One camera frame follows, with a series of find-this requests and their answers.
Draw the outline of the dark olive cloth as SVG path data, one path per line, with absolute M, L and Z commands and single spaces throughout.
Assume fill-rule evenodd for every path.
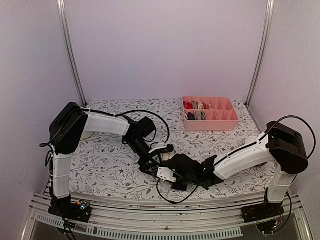
M 170 153 L 163 153 L 160 155 L 161 163 L 160 165 L 162 167 L 167 167 L 170 164 L 171 159 L 176 155 L 175 152 Z

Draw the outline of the robot arm white sleeve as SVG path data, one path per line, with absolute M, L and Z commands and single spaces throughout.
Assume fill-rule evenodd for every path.
M 255 142 L 245 144 L 214 161 L 214 174 L 220 180 L 267 162 L 276 162 L 272 182 L 266 188 L 263 203 L 241 209 L 245 223 L 280 216 L 284 213 L 283 200 L 297 175 L 309 166 L 302 135 L 276 121 L 267 124 Z
M 130 127 L 124 118 L 105 115 L 81 109 L 75 102 L 69 102 L 49 127 L 49 146 L 52 148 L 50 160 L 49 213 L 64 219 L 88 223 L 92 209 L 88 203 L 71 202 L 69 188 L 71 159 L 77 150 L 84 132 L 109 133 L 124 136 Z

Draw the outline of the left robot arm white sleeve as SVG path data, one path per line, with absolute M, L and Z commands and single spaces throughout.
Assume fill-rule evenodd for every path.
M 88 223 L 92 209 L 88 203 L 71 202 L 69 188 L 71 159 L 77 150 L 84 132 L 109 133 L 124 136 L 130 127 L 124 118 L 105 115 L 81 109 L 75 102 L 69 102 L 49 127 L 49 146 L 52 148 L 50 160 L 49 213 L 64 219 Z

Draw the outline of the pink divided organizer tray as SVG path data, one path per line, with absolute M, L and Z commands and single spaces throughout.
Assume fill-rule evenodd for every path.
M 184 96 L 182 106 L 187 131 L 232 131 L 239 121 L 227 97 Z

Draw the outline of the right robot arm white sleeve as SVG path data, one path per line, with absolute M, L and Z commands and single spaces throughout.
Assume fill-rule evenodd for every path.
M 297 175 L 309 166 L 302 135 L 276 121 L 267 124 L 255 142 L 245 144 L 214 161 L 214 174 L 220 180 L 267 162 L 276 162 L 272 182 L 266 188 L 263 203 L 241 209 L 245 223 L 280 216 L 284 213 L 283 200 Z

